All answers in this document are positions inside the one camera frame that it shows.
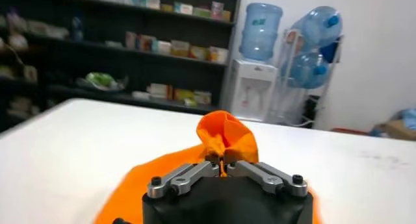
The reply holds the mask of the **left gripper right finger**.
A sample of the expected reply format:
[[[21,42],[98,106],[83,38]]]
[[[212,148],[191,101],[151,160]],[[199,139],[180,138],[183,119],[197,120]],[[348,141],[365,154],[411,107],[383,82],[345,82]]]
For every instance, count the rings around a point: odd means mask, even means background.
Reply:
[[[299,174],[290,175],[264,162],[249,162],[237,153],[224,155],[224,188],[233,196],[250,193],[280,195],[286,193],[292,197],[308,195],[308,184]]]

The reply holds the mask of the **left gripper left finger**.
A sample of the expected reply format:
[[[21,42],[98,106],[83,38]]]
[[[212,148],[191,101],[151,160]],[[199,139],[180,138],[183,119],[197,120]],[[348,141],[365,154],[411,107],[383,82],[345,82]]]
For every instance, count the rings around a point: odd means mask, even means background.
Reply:
[[[218,155],[207,155],[200,163],[184,163],[163,176],[154,176],[147,185],[146,196],[164,199],[186,195],[200,179],[219,177],[222,159]]]

